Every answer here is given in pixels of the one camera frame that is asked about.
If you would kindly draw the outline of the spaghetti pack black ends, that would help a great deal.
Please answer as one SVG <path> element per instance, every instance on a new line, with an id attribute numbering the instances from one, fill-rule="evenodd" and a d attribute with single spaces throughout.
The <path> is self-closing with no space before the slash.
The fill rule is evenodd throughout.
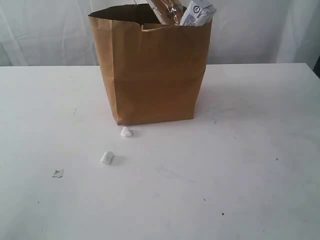
<path id="1" fill-rule="evenodd" d="M 147 0 L 157 19 L 162 25 L 176 25 L 181 22 L 187 9 L 179 0 Z"/>

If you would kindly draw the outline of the brown paper bag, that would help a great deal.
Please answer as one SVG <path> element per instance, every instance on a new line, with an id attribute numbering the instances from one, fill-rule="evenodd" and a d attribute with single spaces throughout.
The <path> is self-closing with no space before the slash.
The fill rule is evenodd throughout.
<path id="1" fill-rule="evenodd" d="M 207 66 L 211 23 L 163 25 L 146 3 L 112 6 L 88 18 L 118 125 L 194 117 Z"/>

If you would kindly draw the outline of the small blue white milk carton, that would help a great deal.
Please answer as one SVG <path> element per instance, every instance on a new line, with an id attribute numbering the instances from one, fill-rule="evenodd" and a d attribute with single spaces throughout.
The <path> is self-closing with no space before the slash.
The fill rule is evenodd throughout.
<path id="1" fill-rule="evenodd" d="M 208 0 L 192 0 L 186 8 L 179 25 L 203 26 L 209 23 L 217 9 Z"/>

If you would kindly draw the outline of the white foam peanut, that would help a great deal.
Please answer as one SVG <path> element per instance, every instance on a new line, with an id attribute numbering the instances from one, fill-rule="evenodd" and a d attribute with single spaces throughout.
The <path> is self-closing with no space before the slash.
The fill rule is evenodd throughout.
<path id="1" fill-rule="evenodd" d="M 121 130 L 120 135 L 124 138 L 129 138 L 133 136 L 133 132 L 127 126 L 124 126 Z"/>
<path id="2" fill-rule="evenodd" d="M 102 164 L 109 165 L 112 162 L 113 157 L 114 157 L 114 153 L 112 151 L 107 151 L 102 155 L 100 162 Z"/>

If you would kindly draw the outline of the chipped spot paint flake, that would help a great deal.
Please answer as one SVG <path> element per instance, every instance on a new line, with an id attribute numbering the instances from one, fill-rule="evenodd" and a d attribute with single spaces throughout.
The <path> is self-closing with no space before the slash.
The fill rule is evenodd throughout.
<path id="1" fill-rule="evenodd" d="M 64 170 L 63 169 L 60 169 L 60 170 L 55 170 L 52 177 L 53 178 L 57 178 L 57 179 L 60 179 L 62 178 L 64 175 Z"/>

